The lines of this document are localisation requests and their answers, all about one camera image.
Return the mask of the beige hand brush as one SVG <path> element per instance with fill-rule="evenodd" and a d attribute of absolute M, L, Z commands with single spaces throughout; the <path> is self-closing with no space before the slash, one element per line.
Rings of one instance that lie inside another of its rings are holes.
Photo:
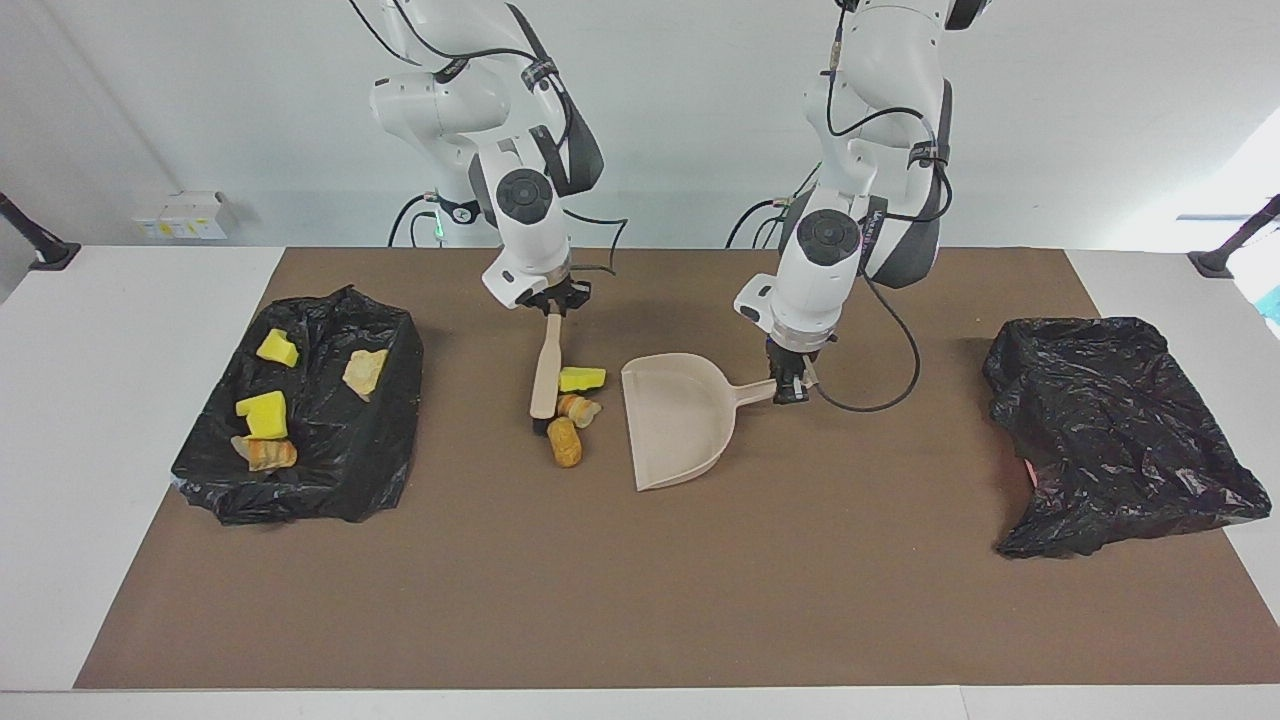
<path fill-rule="evenodd" d="M 547 328 L 535 366 L 529 415 L 535 434 L 545 436 L 557 414 L 562 368 L 561 332 L 564 316 L 547 315 Z"/>

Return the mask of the beige plastic dustpan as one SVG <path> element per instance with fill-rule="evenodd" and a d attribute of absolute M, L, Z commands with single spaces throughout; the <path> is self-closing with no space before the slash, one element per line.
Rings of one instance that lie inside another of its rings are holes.
<path fill-rule="evenodd" d="M 771 378 L 736 386 L 696 354 L 635 357 L 620 377 L 637 492 L 709 471 L 732 439 L 737 410 L 776 391 Z"/>

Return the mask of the black bag lined bin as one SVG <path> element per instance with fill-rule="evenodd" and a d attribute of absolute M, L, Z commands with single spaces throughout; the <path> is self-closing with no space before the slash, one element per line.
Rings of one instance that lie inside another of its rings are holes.
<path fill-rule="evenodd" d="M 256 348 L 271 328 L 300 350 L 294 368 Z M 388 348 L 370 404 L 342 380 L 355 350 Z M 419 424 L 424 346 L 413 318 L 351 286 L 283 299 L 250 323 L 172 464 L 172 484 L 225 525 L 337 518 L 362 521 L 393 509 L 408 479 Z M 230 438 L 244 436 L 236 402 L 285 395 L 292 468 L 248 471 Z"/>
<path fill-rule="evenodd" d="M 1007 559 L 1087 556 L 1272 512 L 1165 336 L 1143 319 L 1006 322 L 983 375 L 989 418 L 1033 479 L 996 547 Z"/>

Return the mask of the brown table mat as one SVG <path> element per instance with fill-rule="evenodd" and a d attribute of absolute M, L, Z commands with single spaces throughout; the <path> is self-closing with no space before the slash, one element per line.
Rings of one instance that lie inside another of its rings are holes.
<path fill-rule="evenodd" d="M 1280 683 L 1280 626 L 1220 530 L 997 555 L 1030 482 L 982 364 L 1010 319 L 1094 315 L 1062 252 L 946 249 L 891 295 L 924 359 L 908 401 L 748 406 L 705 475 L 641 493 L 617 383 L 580 466 L 531 432 L 541 329 L 481 287 L 489 261 L 284 252 L 265 301 L 351 284 L 419 324 L 401 502 L 224 527 L 169 491 L 77 687 Z"/>

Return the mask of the white wall power box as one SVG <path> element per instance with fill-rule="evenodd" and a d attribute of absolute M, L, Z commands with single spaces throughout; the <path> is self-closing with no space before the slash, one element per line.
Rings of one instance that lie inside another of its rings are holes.
<path fill-rule="evenodd" d="M 227 196 L 220 191 L 184 191 L 159 204 L 141 206 L 131 222 L 145 240 L 227 241 L 238 222 Z"/>

